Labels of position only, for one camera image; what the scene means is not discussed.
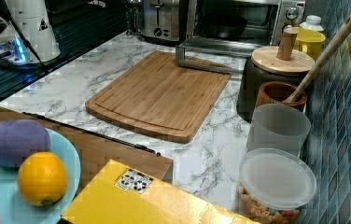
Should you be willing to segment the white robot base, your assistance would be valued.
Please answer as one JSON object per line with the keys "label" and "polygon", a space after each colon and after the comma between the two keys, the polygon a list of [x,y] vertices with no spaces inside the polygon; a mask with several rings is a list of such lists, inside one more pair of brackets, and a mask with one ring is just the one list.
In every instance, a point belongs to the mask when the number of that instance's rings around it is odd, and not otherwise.
{"label": "white robot base", "polygon": [[0,34],[0,43],[12,51],[6,60],[16,65],[49,62],[60,54],[59,44],[49,23],[45,0],[5,0],[11,18]]}

